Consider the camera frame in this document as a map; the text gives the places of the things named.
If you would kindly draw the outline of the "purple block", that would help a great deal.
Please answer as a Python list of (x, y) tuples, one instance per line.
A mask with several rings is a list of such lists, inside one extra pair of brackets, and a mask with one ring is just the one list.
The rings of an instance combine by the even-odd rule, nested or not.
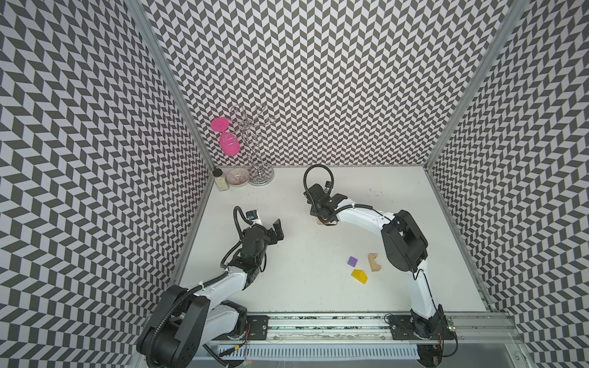
[(348, 265), (350, 265), (352, 268), (355, 268), (357, 266), (357, 262), (358, 260), (355, 257), (349, 257), (348, 259)]

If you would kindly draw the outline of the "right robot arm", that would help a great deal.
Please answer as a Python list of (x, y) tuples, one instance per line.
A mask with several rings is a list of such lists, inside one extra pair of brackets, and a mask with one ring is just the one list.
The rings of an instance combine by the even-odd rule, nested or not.
[(332, 196), (318, 184), (306, 187), (304, 196), (310, 214), (320, 223), (346, 222), (382, 237), (388, 262), (406, 277), (413, 334), (423, 340), (437, 336), (443, 328), (443, 311), (428, 281), (428, 241), (412, 215), (405, 210), (381, 213), (344, 195)]

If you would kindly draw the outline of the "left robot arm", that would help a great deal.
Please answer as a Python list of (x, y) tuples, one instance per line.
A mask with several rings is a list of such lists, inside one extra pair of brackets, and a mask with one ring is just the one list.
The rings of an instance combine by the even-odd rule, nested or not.
[(265, 270), (267, 248), (285, 236), (279, 219), (271, 228), (255, 222), (239, 234), (222, 274), (192, 288), (173, 285), (164, 291), (136, 342), (148, 367), (186, 367), (213, 338), (245, 334), (247, 308), (229, 298), (256, 280)]

